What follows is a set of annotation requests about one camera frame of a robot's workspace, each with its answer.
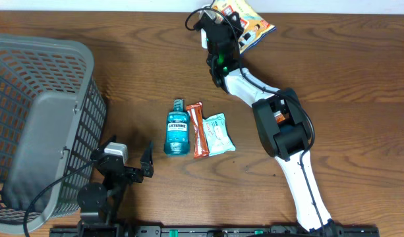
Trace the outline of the yellow snack bag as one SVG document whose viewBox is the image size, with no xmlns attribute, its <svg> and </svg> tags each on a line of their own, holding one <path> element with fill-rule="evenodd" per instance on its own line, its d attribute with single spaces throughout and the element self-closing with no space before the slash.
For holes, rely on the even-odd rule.
<svg viewBox="0 0 404 237">
<path fill-rule="evenodd" d="M 239 15 L 243 29 L 241 33 L 236 30 L 240 54 L 256 46 L 267 34 L 276 29 L 275 25 L 262 18 L 245 0 L 214 0 L 210 6 L 233 20 L 237 17 L 236 13 Z"/>
</svg>

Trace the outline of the teal Listerine mouthwash bottle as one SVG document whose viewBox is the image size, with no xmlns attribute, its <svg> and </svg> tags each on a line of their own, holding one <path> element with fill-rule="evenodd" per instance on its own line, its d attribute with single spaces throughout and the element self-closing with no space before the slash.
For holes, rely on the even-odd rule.
<svg viewBox="0 0 404 237">
<path fill-rule="evenodd" d="M 173 110 L 167 115 L 164 152 L 168 156 L 187 155 L 190 151 L 188 139 L 189 114 L 185 111 L 184 100 L 175 99 Z"/>
</svg>

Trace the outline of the red snack bar wrapper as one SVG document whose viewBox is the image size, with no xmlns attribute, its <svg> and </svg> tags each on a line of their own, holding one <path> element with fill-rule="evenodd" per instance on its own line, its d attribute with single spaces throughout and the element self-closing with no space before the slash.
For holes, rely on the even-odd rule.
<svg viewBox="0 0 404 237">
<path fill-rule="evenodd" d="M 203 127 L 202 102 L 186 106 L 195 133 L 194 158 L 199 159 L 209 156 L 209 148 Z"/>
</svg>

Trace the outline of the light blue wipes pack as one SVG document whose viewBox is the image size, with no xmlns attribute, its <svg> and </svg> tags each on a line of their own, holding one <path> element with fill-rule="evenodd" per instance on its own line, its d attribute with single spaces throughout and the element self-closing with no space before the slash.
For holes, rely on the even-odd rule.
<svg viewBox="0 0 404 237">
<path fill-rule="evenodd" d="M 204 133 L 209 149 L 209 156 L 235 151 L 235 146 L 227 133 L 225 115 L 212 115 L 203 120 Z"/>
</svg>

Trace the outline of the orange small box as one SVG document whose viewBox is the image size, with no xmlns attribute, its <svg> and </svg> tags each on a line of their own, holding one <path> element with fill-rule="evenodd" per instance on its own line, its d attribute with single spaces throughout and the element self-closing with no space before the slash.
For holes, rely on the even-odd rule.
<svg viewBox="0 0 404 237">
<path fill-rule="evenodd" d="M 286 119 L 285 116 L 279 111 L 274 113 L 274 118 L 277 123 L 283 122 Z"/>
</svg>

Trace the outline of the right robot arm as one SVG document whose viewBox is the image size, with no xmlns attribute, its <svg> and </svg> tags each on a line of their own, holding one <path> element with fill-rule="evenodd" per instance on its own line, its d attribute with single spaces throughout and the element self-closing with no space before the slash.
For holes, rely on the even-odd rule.
<svg viewBox="0 0 404 237">
<path fill-rule="evenodd" d="M 315 142 L 312 121 L 295 91 L 273 88 L 243 67 L 238 38 L 243 28 L 237 12 L 225 16 L 211 7 L 198 10 L 193 26 L 206 34 L 207 64 L 214 84 L 252 108 L 262 147 L 281 167 L 296 208 L 297 222 L 311 236 L 339 236 L 322 201 L 312 171 Z"/>
</svg>

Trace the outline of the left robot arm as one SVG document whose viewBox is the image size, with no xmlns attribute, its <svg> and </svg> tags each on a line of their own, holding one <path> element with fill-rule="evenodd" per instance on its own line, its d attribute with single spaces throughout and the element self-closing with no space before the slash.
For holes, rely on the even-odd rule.
<svg viewBox="0 0 404 237">
<path fill-rule="evenodd" d="M 103 182 L 91 182 L 77 195 L 80 206 L 78 236 L 133 236 L 133 227 L 117 218 L 126 189 L 134 183 L 151 178 L 154 173 L 153 143 L 150 142 L 140 158 L 140 167 L 128 167 L 125 144 L 107 142 L 90 156 L 103 175 Z"/>
</svg>

